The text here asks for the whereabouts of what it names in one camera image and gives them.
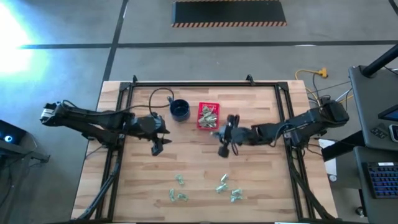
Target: wooden table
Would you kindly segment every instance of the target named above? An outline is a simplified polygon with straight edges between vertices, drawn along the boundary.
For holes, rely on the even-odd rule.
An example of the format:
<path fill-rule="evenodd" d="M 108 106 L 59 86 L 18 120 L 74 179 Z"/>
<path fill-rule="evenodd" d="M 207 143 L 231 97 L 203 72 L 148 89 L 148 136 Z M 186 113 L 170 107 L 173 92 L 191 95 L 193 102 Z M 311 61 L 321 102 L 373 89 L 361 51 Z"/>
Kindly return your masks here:
<path fill-rule="evenodd" d="M 288 81 L 295 115 L 309 109 L 303 81 Z M 114 110 L 120 82 L 105 82 L 98 110 Z M 147 105 L 155 88 L 134 88 L 133 105 Z M 127 137 L 121 167 L 114 222 L 272 222 L 297 221 L 284 143 L 277 147 L 243 146 L 239 156 L 227 159 L 217 155 L 219 142 L 208 131 L 196 128 L 200 101 L 221 105 L 220 122 L 228 114 L 239 114 L 240 126 L 278 123 L 279 114 L 273 88 L 268 87 L 172 87 L 175 99 L 183 98 L 191 106 L 187 122 L 175 122 L 169 108 L 155 109 L 165 119 L 171 132 L 157 157 L 150 154 L 151 142 Z M 158 91 L 152 105 L 167 104 L 167 91 Z M 285 116 L 287 107 L 284 101 Z M 147 108 L 134 108 L 138 116 L 149 114 Z M 99 146 L 91 142 L 88 153 Z M 311 150 L 320 152 L 319 148 Z M 103 175 L 106 150 L 100 149 L 84 163 L 72 218 L 78 217 L 98 193 Z M 304 157 L 310 188 L 320 203 L 336 216 L 323 159 L 307 152 Z M 175 180 L 182 174 L 183 187 Z M 243 200 L 230 202 L 231 192 L 216 193 L 224 174 L 230 189 L 242 189 Z M 169 190 L 188 195 L 189 200 L 171 202 Z M 301 192 L 302 207 L 307 214 Z"/>

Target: yellow and black striped mat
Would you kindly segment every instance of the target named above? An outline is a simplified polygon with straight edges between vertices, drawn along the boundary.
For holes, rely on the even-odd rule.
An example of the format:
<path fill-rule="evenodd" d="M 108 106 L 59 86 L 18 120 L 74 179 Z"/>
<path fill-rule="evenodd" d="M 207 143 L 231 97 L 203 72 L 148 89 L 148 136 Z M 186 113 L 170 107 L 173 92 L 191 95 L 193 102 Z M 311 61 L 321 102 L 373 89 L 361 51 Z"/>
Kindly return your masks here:
<path fill-rule="evenodd" d="M 172 27 L 286 26 L 278 0 L 179 0 L 173 3 Z"/>

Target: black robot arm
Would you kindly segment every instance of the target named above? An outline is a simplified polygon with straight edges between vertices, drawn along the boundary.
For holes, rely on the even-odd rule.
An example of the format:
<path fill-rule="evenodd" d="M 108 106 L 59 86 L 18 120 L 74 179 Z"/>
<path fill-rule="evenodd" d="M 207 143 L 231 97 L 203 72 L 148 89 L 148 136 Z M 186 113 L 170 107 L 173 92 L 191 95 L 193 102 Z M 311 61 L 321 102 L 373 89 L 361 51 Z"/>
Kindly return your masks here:
<path fill-rule="evenodd" d="M 336 128 L 343 126 L 349 120 L 349 116 L 343 105 L 333 100 L 324 100 L 322 106 L 312 108 L 307 112 L 287 119 L 279 123 L 267 123 L 252 125 L 251 128 L 238 127 L 239 115 L 229 115 L 227 124 L 218 132 L 213 133 L 218 136 L 220 141 L 225 145 L 224 152 L 220 154 L 227 157 L 225 150 L 231 143 L 237 145 L 271 145 L 280 135 L 286 133 L 286 137 L 290 139 L 291 145 L 297 148 L 303 148 L 315 134 L 325 134 L 328 128 Z"/>
<path fill-rule="evenodd" d="M 46 126 L 65 126 L 86 138 L 95 138 L 101 144 L 113 147 L 118 144 L 121 136 L 134 136 L 153 142 L 152 155 L 157 156 L 163 151 L 163 144 L 171 140 L 160 139 L 157 134 L 169 134 L 162 117 L 156 113 L 136 117 L 127 111 L 97 112 L 78 108 L 74 105 L 57 102 L 44 106 L 40 118 Z"/>

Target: red basket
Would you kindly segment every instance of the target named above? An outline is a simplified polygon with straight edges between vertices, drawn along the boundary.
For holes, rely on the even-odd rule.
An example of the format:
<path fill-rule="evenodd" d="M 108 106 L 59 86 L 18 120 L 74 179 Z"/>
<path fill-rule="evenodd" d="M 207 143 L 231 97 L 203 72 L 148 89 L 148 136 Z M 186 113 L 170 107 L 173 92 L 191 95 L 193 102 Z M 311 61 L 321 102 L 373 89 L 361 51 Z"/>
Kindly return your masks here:
<path fill-rule="evenodd" d="M 217 114 L 217 120 L 216 120 L 216 127 L 215 128 L 203 128 L 200 126 L 199 119 L 200 119 L 200 113 L 203 109 L 204 106 L 207 106 L 208 108 L 213 108 L 213 112 Z M 198 118 L 197 118 L 197 128 L 200 130 L 218 130 L 218 124 L 220 120 L 220 104 L 218 103 L 204 103 L 204 102 L 199 102 L 199 107 L 198 107 Z"/>

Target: dark blue cup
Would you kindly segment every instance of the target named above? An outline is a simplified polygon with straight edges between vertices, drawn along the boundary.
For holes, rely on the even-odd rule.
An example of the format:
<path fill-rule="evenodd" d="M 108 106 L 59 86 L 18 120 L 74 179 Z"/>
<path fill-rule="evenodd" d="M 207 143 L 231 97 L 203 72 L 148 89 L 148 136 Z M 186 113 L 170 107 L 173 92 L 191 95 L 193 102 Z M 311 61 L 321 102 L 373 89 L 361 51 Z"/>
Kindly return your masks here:
<path fill-rule="evenodd" d="M 170 113 L 175 121 L 181 122 L 186 121 L 191 115 L 189 110 L 189 104 L 185 100 L 174 100 L 169 98 L 170 102 Z"/>

